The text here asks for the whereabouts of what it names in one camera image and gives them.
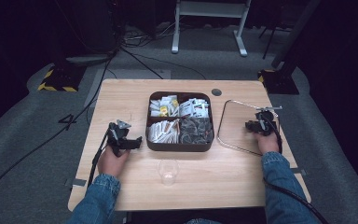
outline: black cable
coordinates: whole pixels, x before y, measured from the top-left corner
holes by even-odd
[[[194,68],[186,67],[186,66],[181,65],[181,64],[178,64],[178,63],[170,63],[170,62],[167,62],[167,61],[162,61],[162,60],[160,60],[160,59],[155,59],[155,58],[146,57],[146,56],[141,55],[141,54],[133,53],[133,55],[139,56],[139,57],[143,57],[143,58],[146,58],[146,59],[150,59],[150,60],[155,60],[155,61],[158,61],[158,62],[161,62],[161,63],[169,63],[169,64],[176,65],[176,66],[179,66],[179,67],[184,67],[184,68],[186,68],[186,69],[189,69],[189,70],[191,70],[191,71],[193,71],[193,72],[196,72],[196,73],[200,74],[205,80],[207,80],[207,78],[205,77],[205,75],[203,75],[201,72],[197,71],[197,70],[194,69]]]
[[[260,118],[263,118],[263,120],[265,120],[268,123],[268,126],[270,128],[272,128],[272,130],[275,132],[275,134],[277,135],[277,141],[278,141],[278,147],[279,147],[279,152],[282,154],[282,137],[279,134],[278,130],[275,128],[274,125],[272,125],[272,122],[267,119],[265,116],[263,116],[262,113],[259,114]],[[300,196],[296,195],[295,193],[293,193],[292,191],[288,190],[288,189],[284,189],[281,187],[278,187],[276,185],[270,184],[265,178],[263,178],[264,184],[272,189],[275,189],[279,192],[282,192],[294,199],[296,199],[297,201],[299,201],[300,203],[304,204],[317,218],[319,218],[319,220],[322,221],[322,223],[328,223],[324,217],[316,210],[315,207],[313,207],[312,204],[308,203],[306,200],[304,200],[303,198],[301,198]]]
[[[115,78],[117,79],[117,76],[116,76],[116,74],[114,73],[114,72],[112,72],[110,69],[107,69],[110,73],[112,73],[113,74],[113,76],[115,76]]]
[[[91,166],[91,171],[89,172],[89,182],[87,183],[87,188],[91,185],[92,179],[94,178],[95,168],[97,167],[98,160],[100,159],[101,154],[103,153],[103,149],[104,149],[103,143],[106,140],[108,132],[109,132],[109,129],[106,130],[106,133],[103,136],[103,141],[101,142],[100,147],[98,148],[98,151],[94,156],[94,159],[92,159],[92,166]]]
[[[279,153],[282,154],[282,137],[281,137],[281,135],[279,134],[278,130],[275,128],[275,126],[272,124],[272,122],[269,119],[267,119],[262,113],[260,113],[259,115],[260,115],[260,118],[263,118],[263,120],[265,120],[268,123],[268,126],[270,128],[272,128],[272,130],[277,135]]]
[[[46,140],[45,142],[43,142],[42,144],[40,144],[38,147],[32,149],[30,152],[28,152],[27,154],[25,154],[23,157],[21,157],[19,160],[17,160],[14,164],[12,164],[9,168],[7,168],[1,175],[0,175],[0,181],[1,179],[8,173],[10,172],[15,166],[17,166],[20,162],[22,162],[23,160],[25,160],[27,157],[29,157],[30,155],[32,155],[34,152],[36,152],[39,148],[43,147],[45,144],[47,144],[48,142],[50,142],[51,140],[53,140],[55,137],[57,137],[60,133],[62,133],[64,130],[66,130],[74,121],[76,121],[85,111],[86,109],[88,109],[94,98],[97,96],[98,90],[101,88],[101,85],[103,83],[103,78],[104,78],[104,74],[106,72],[107,66],[110,64],[110,62],[112,61],[113,57],[109,59],[108,63],[106,63],[105,68],[103,70],[103,75],[101,77],[101,81],[100,84],[98,85],[97,91],[94,93],[94,95],[92,96],[91,100],[89,101],[89,103],[75,116],[75,118],[73,120],[70,120],[65,127],[63,127],[62,129],[60,129],[57,133],[53,134],[48,140]]]
[[[267,180],[264,178],[264,184],[267,186],[267,187],[270,187],[272,189],[275,189],[281,193],[284,193],[294,199],[296,199],[297,201],[299,201],[300,203],[304,204],[317,218],[319,218],[319,220],[321,220],[321,222],[323,224],[328,224],[327,220],[322,216],[322,214],[320,214],[318,212],[318,210],[316,210],[316,208],[310,204],[309,202],[307,202],[306,200],[304,200],[303,198],[301,198],[300,196],[298,196],[297,194],[293,193],[292,191],[290,191],[289,189],[284,189],[284,188],[281,188],[281,187],[278,187],[276,185],[273,185],[273,184],[270,184],[269,182],[267,182]]]
[[[146,64],[144,64],[143,62],[141,62],[141,60],[139,60],[137,57],[135,57],[132,53],[128,52],[126,49],[120,47],[124,52],[130,54],[130,56],[132,58],[134,58],[136,61],[138,61],[139,63],[141,63],[145,68],[149,69],[152,73],[156,74],[156,76],[158,76],[161,79],[164,79],[162,76],[160,76],[157,72],[155,72],[153,69],[151,69],[149,66],[147,66]]]
[[[136,33],[137,35],[132,35],[132,37],[130,37],[131,39],[139,39],[139,43],[137,44],[130,44],[130,43],[127,43],[126,41],[126,38],[123,38],[123,43],[122,43],[122,46],[123,47],[126,47],[126,48],[138,48],[138,47],[144,47],[146,45],[148,45],[149,43],[151,43],[152,41],[157,41],[157,40],[160,40],[160,39],[163,39],[165,37],[167,37],[168,35],[173,35],[173,33],[171,34],[167,34],[167,35],[164,35],[164,33],[166,31],[169,31],[171,29],[174,29],[174,25],[175,25],[175,22],[170,24],[168,27],[166,28],[162,28],[161,31],[158,31],[156,32],[156,38],[152,38],[150,35],[147,35],[147,34],[144,34],[144,35],[139,35],[137,31],[129,31],[129,32],[134,32]]]
[[[126,47],[126,48],[143,47],[143,46],[145,46],[145,45],[147,45],[149,43],[148,42],[146,44],[143,44],[146,40],[153,40],[153,38],[151,38],[147,34],[139,35],[139,33],[137,31],[131,31],[131,36],[130,37],[126,37],[126,36],[123,37],[121,45]],[[128,41],[131,41],[131,42],[138,41],[138,43],[133,44],[133,43],[128,43]]]
[[[87,122],[88,125],[90,126],[90,122],[89,122],[89,109],[90,109],[90,106],[87,107],[87,110],[86,110],[86,122]]]

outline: black box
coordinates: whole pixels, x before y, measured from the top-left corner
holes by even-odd
[[[147,121],[146,121],[146,143],[147,146],[155,151],[181,151],[181,152],[204,152],[209,150],[211,148],[212,142],[214,140],[214,131],[213,131],[213,117],[212,117],[212,105],[211,100],[209,97],[203,93],[199,92],[175,92],[175,91],[156,91],[153,94],[150,95],[149,98],[149,104],[151,100],[159,100],[163,96],[168,95],[176,95],[178,103],[181,104],[183,102],[186,102],[189,99],[197,98],[197,99],[203,99],[206,102],[208,102],[209,109],[208,109],[208,115],[209,119],[212,125],[212,140],[211,142],[207,144],[168,144],[168,143],[153,143],[148,140],[148,128],[153,124],[157,123],[163,120],[173,121],[175,119],[179,119],[180,117],[151,117],[151,110],[150,107],[148,107],[147,110]]]

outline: table leg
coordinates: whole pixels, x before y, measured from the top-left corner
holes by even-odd
[[[251,6],[251,2],[252,2],[252,0],[246,1],[246,4],[243,9],[243,14],[241,17],[240,29],[238,31],[234,31],[235,40],[237,41],[238,48],[240,49],[240,55],[243,57],[246,57],[248,55],[248,52],[246,51],[246,48],[243,45],[243,40],[242,40],[241,35],[242,35],[242,31],[243,31],[243,26],[246,21],[246,17],[248,17],[248,12],[249,12],[249,7]]]
[[[172,42],[172,53],[177,53],[179,51],[179,15],[180,15],[180,0],[176,1],[176,10],[175,10],[175,33],[173,34]]]

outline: black wall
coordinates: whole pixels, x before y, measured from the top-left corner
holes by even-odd
[[[42,67],[113,48],[107,2],[0,0],[0,117],[28,94],[27,80]]]
[[[321,1],[286,55],[293,62],[358,174],[358,1]]]

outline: person's left hand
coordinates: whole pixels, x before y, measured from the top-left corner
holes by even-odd
[[[124,163],[130,156],[130,150],[125,150],[119,157],[113,153],[113,149],[107,145],[105,151],[98,160],[98,171],[100,174],[117,177],[123,170]]]

